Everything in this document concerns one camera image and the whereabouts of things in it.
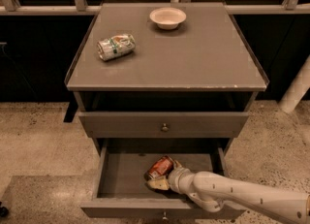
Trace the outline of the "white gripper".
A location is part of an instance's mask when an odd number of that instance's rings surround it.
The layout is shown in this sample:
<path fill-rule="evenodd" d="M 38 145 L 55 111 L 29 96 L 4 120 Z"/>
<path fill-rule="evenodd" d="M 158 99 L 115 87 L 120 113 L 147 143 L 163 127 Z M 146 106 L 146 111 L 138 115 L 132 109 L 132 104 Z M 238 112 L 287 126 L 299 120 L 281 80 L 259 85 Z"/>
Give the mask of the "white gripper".
<path fill-rule="evenodd" d="M 171 189 L 178 194 L 189 194 L 193 191 L 194 175 L 189 169 L 183 168 L 179 161 L 173 160 L 173 170 L 168 179 L 165 176 L 159 176 L 147 181 L 147 185 L 152 189 Z"/>

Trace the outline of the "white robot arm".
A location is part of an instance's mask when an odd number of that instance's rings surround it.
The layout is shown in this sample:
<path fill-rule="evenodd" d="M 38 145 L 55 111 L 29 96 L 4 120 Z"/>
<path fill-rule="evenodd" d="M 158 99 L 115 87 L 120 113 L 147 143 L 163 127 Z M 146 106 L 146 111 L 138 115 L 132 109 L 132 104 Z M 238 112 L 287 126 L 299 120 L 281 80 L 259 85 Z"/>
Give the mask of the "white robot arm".
<path fill-rule="evenodd" d="M 193 173 L 165 155 L 146 172 L 151 189 L 186 195 L 207 212 L 219 212 L 226 201 L 284 224 L 309 224 L 310 195 L 231 179 L 208 171 Z"/>

